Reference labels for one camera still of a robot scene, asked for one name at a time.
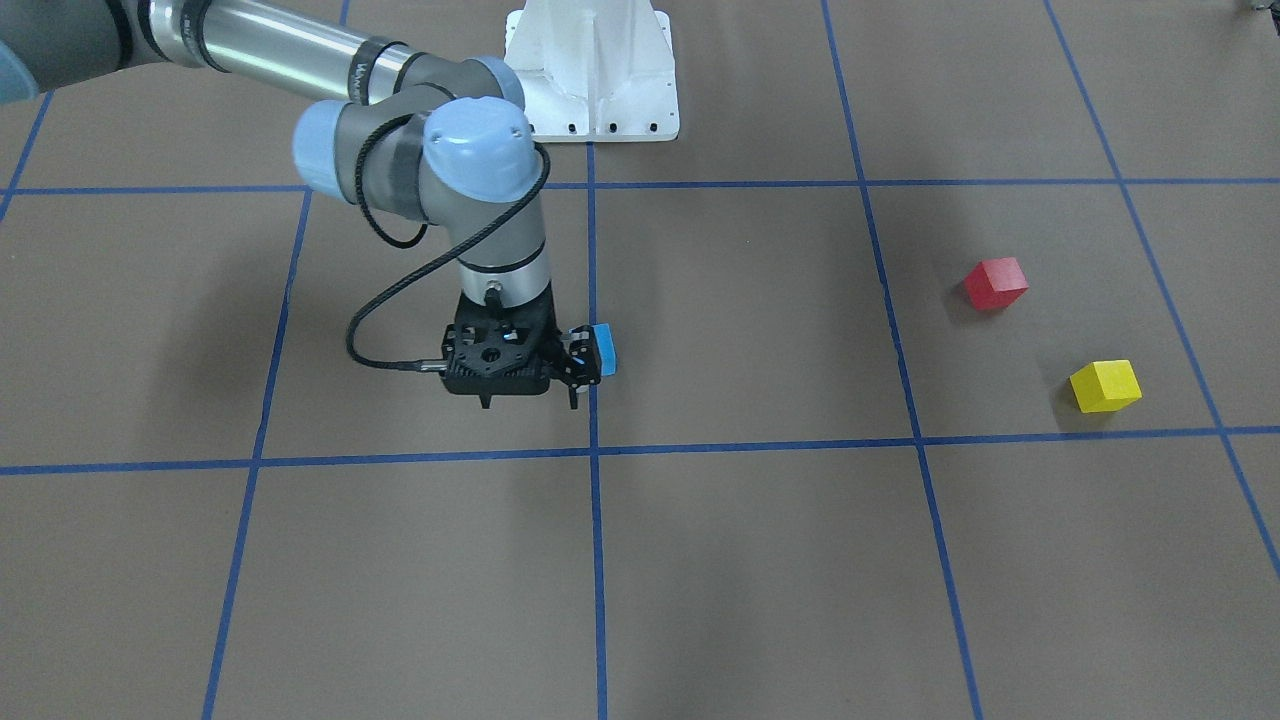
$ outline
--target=cube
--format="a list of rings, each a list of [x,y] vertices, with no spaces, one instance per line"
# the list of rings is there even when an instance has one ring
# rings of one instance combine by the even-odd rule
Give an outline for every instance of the cube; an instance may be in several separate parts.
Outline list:
[[[1089,363],[1071,375],[1071,389],[1082,413],[1115,413],[1142,397],[1128,360]]]
[[[964,279],[964,288],[978,310],[998,310],[1027,292],[1027,278],[1015,258],[996,258],[978,263]]]

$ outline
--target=silver arm segment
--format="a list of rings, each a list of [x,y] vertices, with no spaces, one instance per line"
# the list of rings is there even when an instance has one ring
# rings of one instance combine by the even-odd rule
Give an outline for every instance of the silver arm segment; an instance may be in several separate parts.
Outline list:
[[[0,3],[0,102],[165,60],[315,100],[367,105],[434,82],[524,105],[518,78],[495,58],[453,63],[259,0]]]

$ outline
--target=blue tape line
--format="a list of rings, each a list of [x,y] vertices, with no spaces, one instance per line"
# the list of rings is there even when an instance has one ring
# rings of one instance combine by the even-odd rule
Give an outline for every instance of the blue tape line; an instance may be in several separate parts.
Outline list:
[[[1226,428],[1226,434],[1231,436],[1274,436],[1280,434],[1280,425],[1240,425]]]
[[[221,195],[238,192],[306,192],[305,184],[221,184],[156,187],[28,187],[14,195]]]
[[[911,420],[911,437],[915,442],[916,459],[920,466],[920,478],[924,484],[924,495],[929,505],[929,515],[933,520],[934,542],[938,550],[938,562],[942,566],[943,584],[946,585],[947,601],[951,606],[951,621],[955,628],[956,644],[960,650],[960,662],[964,669],[965,685],[969,689],[969,705],[973,710],[974,720],[983,720],[982,700],[978,693],[978,679],[973,669],[973,660],[969,655],[969,641],[964,628],[964,615],[960,611],[960,597],[955,580],[951,575],[951,557],[947,552],[946,536],[942,529],[942,518],[938,512],[937,498],[933,493],[933,479],[929,471],[925,447],[920,442],[920,419],[915,407],[915,396],[911,392],[911,377],[906,366],[906,354],[902,350],[902,337],[899,332],[897,316],[893,311],[893,297],[890,292],[888,273],[884,269],[884,255],[881,249],[879,232],[876,227],[876,214],[872,209],[870,190],[867,187],[867,173],[863,168],[863,158],[858,146],[858,126],[854,122],[852,108],[849,102],[849,91],[845,86],[845,70],[840,61],[840,49],[836,44],[836,29],[831,20],[831,6],[827,0],[822,0],[823,22],[827,26],[827,45],[831,50],[831,64],[836,74],[836,86],[840,90],[840,104],[845,113],[845,128],[849,132],[849,146],[854,155],[854,169],[858,172],[859,192],[863,199],[863,213],[867,215],[867,231],[870,236],[872,252],[876,256],[876,273],[879,275],[884,295],[884,314],[888,318],[890,334],[893,338],[893,350],[897,354],[899,377],[902,383],[902,396],[906,400],[908,416]]]
[[[27,169],[27,161],[31,160],[31,151],[36,147],[36,137],[40,136],[40,128],[45,124],[45,117],[49,114],[49,105],[52,101],[54,91],[46,92],[40,110],[36,111],[36,119],[31,122],[31,132],[27,133],[27,142],[22,146],[22,155],[18,156],[18,164],[13,169],[13,176],[9,177],[9,187],[4,199],[0,199],[0,223],[9,214],[9,205],[13,202],[18,183],[22,181],[22,173]]]
[[[596,434],[596,388],[589,391],[591,434]],[[609,719],[608,632],[604,594],[604,519],[600,509],[600,454],[591,452],[591,557],[595,579],[595,716]]]
[[[1125,184],[1251,186],[1280,184],[1280,178],[1125,178]],[[1108,186],[1111,178],[908,178],[858,181],[708,181],[708,182],[596,182],[594,188],[617,190],[717,190],[788,187],[1034,187]],[[24,187],[0,190],[0,195],[204,195],[228,192],[305,192],[305,184],[228,184],[228,186],[124,186],[124,187]],[[585,182],[549,182],[543,190],[588,190]]]
[[[947,588],[947,603],[951,606],[951,620],[955,624],[956,644],[964,666],[965,684],[969,687],[969,705],[974,717],[982,720],[982,700],[978,696],[978,678],[974,674],[969,653],[969,634],[964,628],[964,614],[960,612],[960,593],[956,591],[955,574],[951,571],[951,552],[947,550],[947,536],[942,528],[942,512],[938,510],[938,497],[933,491],[933,473],[923,445],[916,445],[915,457],[920,464],[920,477],[924,478],[924,498],[929,505],[929,521],[933,524],[933,542],[938,547],[938,564],[942,566],[942,584]]]
[[[1116,439],[1158,439],[1176,437],[1217,437],[1216,428],[1175,428],[1155,430],[1100,430],[1087,433],[1018,433],[1007,436],[941,436],[922,438],[927,446],[947,445],[1027,445],[1036,442],[1083,442]]]
[[[266,432],[271,420],[271,404],[275,396],[275,380],[280,370],[280,356],[284,352],[284,336],[289,324],[289,301],[293,296],[293,281],[298,277],[298,259],[302,255],[302,241],[306,237],[307,219],[311,215],[311,191],[302,193],[302,208],[298,211],[298,224],[293,234],[293,252],[289,256],[289,272],[284,281],[284,293],[280,299],[280,314],[275,324],[275,342],[271,346],[271,364],[266,372],[266,387],[262,389],[262,414],[253,439],[252,465],[244,483],[244,500],[241,503],[239,524],[236,529],[236,546],[232,550],[232,565],[227,574],[227,591],[223,596],[223,611],[218,620],[218,638],[214,642],[214,657],[209,665],[209,684],[205,688],[205,707],[201,717],[212,720],[214,705],[218,701],[218,683],[221,679],[223,659],[227,652],[227,638],[230,633],[232,612],[236,609],[236,591],[239,587],[239,570],[244,559],[244,542],[248,537],[250,516],[253,512],[253,496],[257,492],[257,475],[262,448],[266,445]]]
[[[1213,393],[1210,391],[1208,380],[1204,377],[1199,360],[1196,357],[1196,350],[1192,347],[1190,336],[1188,334],[1185,325],[1183,325],[1181,315],[1178,313],[1178,305],[1174,302],[1174,296],[1169,291],[1169,284],[1165,282],[1165,274],[1160,269],[1156,252],[1151,246],[1151,240],[1147,237],[1147,229],[1143,227],[1142,218],[1138,215],[1138,208],[1133,202],[1133,195],[1129,192],[1124,174],[1120,172],[1120,164],[1116,161],[1115,152],[1111,150],[1111,142],[1107,140],[1107,133],[1102,129],[1102,120],[1098,118],[1093,100],[1089,97],[1089,91],[1084,86],[1080,67],[1076,64],[1075,56],[1071,54],[1071,47],[1066,41],[1066,33],[1062,31],[1062,24],[1059,22],[1057,13],[1053,12],[1053,3],[1051,0],[1042,1],[1044,4],[1044,12],[1048,14],[1050,23],[1053,26],[1053,33],[1057,36],[1057,41],[1062,46],[1062,55],[1066,56],[1066,63],[1071,68],[1071,77],[1075,78],[1075,86],[1080,91],[1080,97],[1084,100],[1084,108],[1088,110],[1089,119],[1093,122],[1093,129],[1098,133],[1098,141],[1102,143],[1102,150],[1107,156],[1107,163],[1111,165],[1111,172],[1119,182],[1120,193],[1124,196],[1124,204],[1129,210],[1129,218],[1133,220],[1133,227],[1138,232],[1138,240],[1142,242],[1142,250],[1147,255],[1147,263],[1151,265],[1151,273],[1156,278],[1157,287],[1160,287],[1160,295],[1165,300],[1165,307],[1169,310],[1169,316],[1174,320],[1174,327],[1178,329],[1178,338],[1181,341],[1183,351],[1187,354],[1187,360],[1192,365],[1196,382],[1199,384],[1201,395],[1204,397],[1204,405],[1208,407],[1210,415],[1213,418],[1213,427],[1221,437],[1222,450],[1226,452],[1228,461],[1231,465],[1231,471],[1235,474],[1235,480],[1240,486],[1240,492],[1244,495],[1245,503],[1249,506],[1253,523],[1257,525],[1258,537],[1262,539],[1267,556],[1271,559],[1271,569],[1276,577],[1280,578],[1280,552],[1276,551],[1275,542],[1271,538],[1271,532],[1267,529],[1262,512],[1258,511],[1257,502],[1253,497],[1253,489],[1249,487],[1249,480],[1245,478],[1244,469],[1240,466],[1239,460],[1235,456],[1235,448],[1231,446],[1230,434],[1226,432],[1226,427],[1222,423],[1222,415],[1219,413],[1217,404],[1213,401]]]
[[[596,322],[596,208],[595,143],[586,143],[586,305],[588,322]],[[599,388],[588,389],[591,462],[591,557],[595,583],[595,716],[609,717],[609,664],[607,609],[604,596],[604,518],[600,509],[600,398]]]
[[[1124,178],[1125,184],[1280,184],[1280,178]]]
[[[1233,436],[1280,434],[1280,425],[1251,425],[1226,428]],[[970,445],[1033,445],[1039,442],[1091,442],[1121,439],[1161,439],[1184,437],[1216,437],[1216,428],[1175,428],[1151,430],[1103,430],[1088,433],[1019,433],[992,436],[938,436],[899,438],[851,438],[819,441],[763,441],[686,445],[622,445],[600,446],[594,452],[602,457],[620,455],[689,455],[716,452],[786,452],[808,450],[864,450],[877,447],[970,446]],[[538,450],[486,450],[460,452],[404,452],[389,455],[315,455],[294,457],[264,457],[261,460],[189,460],[156,462],[84,462],[72,465],[12,465],[0,466],[0,477],[14,475],[78,475],[95,473],[150,473],[163,470],[244,470],[259,468],[325,468],[344,465],[390,465],[412,462],[483,462],[509,460],[540,460],[548,457],[589,457],[590,447],[561,447]]]
[[[81,462],[70,465],[10,465],[0,478],[20,475],[92,475],[99,473],[161,473],[174,470],[246,470],[250,460],[178,460],[156,462]]]
[[[209,669],[209,684],[205,687],[205,705],[201,720],[212,720],[214,703],[218,701],[218,683],[223,673],[223,657],[227,652],[227,637],[232,628],[232,610],[236,606],[236,591],[239,587],[239,569],[244,560],[244,539],[248,537],[248,519],[253,511],[253,495],[257,492],[257,468],[250,468],[244,483],[244,500],[241,502],[239,524],[236,528],[236,547],[232,550],[232,566],[227,574],[227,589],[223,592],[223,610],[218,616],[218,639],[214,641],[214,659]]]

